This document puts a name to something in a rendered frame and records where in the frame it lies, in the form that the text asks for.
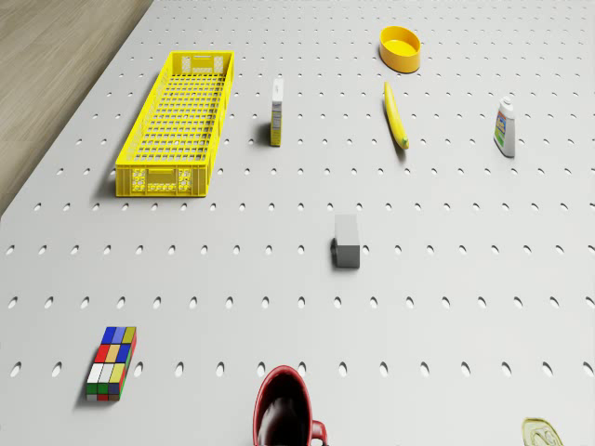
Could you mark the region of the banana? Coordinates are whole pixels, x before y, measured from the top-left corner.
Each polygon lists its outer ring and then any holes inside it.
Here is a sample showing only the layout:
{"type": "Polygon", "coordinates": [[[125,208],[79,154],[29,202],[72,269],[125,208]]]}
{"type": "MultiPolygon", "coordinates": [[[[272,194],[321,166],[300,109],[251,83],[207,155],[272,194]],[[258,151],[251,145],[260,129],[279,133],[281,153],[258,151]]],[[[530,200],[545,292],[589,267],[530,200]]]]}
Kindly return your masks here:
{"type": "Polygon", "coordinates": [[[390,125],[390,131],[397,144],[403,150],[407,150],[409,148],[409,139],[404,130],[403,122],[398,112],[396,101],[389,82],[384,83],[384,99],[386,114],[390,125]]]}

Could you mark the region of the grey cube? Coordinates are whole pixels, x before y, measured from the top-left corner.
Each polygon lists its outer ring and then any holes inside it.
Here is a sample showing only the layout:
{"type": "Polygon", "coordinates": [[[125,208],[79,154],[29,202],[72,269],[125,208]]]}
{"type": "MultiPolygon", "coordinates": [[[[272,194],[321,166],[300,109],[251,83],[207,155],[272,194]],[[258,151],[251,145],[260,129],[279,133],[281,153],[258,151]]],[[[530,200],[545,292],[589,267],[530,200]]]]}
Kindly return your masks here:
{"type": "Polygon", "coordinates": [[[360,240],[356,215],[335,216],[334,248],[338,268],[360,267],[360,240]]]}

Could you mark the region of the yellow and white box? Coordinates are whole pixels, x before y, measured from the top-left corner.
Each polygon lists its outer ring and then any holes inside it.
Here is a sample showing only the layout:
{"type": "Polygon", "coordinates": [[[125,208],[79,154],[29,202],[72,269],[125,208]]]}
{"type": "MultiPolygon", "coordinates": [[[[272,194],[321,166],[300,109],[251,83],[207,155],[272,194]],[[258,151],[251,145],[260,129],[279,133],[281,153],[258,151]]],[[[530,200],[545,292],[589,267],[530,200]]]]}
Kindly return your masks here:
{"type": "Polygon", "coordinates": [[[282,140],[284,79],[277,78],[272,85],[271,98],[271,145],[279,147],[282,140]]]}

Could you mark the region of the yellow basket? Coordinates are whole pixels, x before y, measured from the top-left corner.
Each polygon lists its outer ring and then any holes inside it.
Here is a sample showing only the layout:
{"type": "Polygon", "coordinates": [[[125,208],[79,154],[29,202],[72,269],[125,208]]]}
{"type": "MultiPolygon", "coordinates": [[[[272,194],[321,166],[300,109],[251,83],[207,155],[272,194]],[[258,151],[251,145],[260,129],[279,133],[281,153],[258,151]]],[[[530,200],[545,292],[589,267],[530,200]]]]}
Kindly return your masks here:
{"type": "Polygon", "coordinates": [[[231,95],[234,53],[172,51],[116,163],[116,195],[207,195],[231,95]]]}

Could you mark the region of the yellow bowl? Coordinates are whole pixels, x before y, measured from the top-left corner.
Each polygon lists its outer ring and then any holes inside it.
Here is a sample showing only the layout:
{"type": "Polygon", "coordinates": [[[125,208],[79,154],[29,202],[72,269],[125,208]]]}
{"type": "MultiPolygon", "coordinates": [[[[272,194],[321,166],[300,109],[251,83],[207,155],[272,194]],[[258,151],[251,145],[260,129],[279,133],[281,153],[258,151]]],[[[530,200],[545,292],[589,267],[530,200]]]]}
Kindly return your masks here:
{"type": "Polygon", "coordinates": [[[420,66],[420,51],[419,38],[407,28],[389,26],[380,33],[380,57],[396,72],[415,72],[420,66]]]}

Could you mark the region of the red mug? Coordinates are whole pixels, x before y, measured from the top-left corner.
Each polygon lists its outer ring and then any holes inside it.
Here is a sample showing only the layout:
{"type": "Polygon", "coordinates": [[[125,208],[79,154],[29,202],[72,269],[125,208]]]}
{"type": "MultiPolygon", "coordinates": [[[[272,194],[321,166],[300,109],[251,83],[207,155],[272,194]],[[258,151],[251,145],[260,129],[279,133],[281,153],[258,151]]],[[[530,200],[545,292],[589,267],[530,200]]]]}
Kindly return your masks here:
{"type": "Polygon", "coordinates": [[[269,372],[258,391],[253,413],[254,446],[328,446],[322,422],[312,418],[311,400],[299,373],[288,365],[269,372]]]}

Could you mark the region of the small white bottle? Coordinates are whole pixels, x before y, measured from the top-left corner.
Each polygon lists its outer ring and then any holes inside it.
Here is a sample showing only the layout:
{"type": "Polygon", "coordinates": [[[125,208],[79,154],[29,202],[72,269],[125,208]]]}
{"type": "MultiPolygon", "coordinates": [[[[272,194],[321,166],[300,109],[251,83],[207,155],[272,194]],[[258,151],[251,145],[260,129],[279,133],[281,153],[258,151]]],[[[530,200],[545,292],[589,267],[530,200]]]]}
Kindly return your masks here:
{"type": "Polygon", "coordinates": [[[504,156],[508,158],[515,156],[515,113],[512,99],[508,96],[503,97],[499,102],[494,141],[504,156]]]}

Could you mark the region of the puzzle cube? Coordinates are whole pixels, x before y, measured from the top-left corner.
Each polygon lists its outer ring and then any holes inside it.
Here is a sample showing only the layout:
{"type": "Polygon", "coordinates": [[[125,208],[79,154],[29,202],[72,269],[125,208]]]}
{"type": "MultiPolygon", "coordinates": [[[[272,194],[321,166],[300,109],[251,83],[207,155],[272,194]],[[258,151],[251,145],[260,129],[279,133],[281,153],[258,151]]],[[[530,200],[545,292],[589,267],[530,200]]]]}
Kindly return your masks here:
{"type": "Polygon", "coordinates": [[[86,380],[87,400],[119,401],[121,399],[136,344],[135,326],[108,326],[105,329],[86,380]]]}

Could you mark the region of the flat-sided can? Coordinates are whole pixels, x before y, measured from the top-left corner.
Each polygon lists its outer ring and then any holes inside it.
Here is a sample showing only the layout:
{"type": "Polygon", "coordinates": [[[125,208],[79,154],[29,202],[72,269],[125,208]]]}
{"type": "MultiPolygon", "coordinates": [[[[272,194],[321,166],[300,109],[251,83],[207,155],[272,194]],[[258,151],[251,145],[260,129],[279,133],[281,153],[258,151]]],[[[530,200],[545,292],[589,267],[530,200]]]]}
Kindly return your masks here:
{"type": "Polygon", "coordinates": [[[525,418],[522,422],[524,446],[563,446],[555,428],[541,418],[525,418]]]}

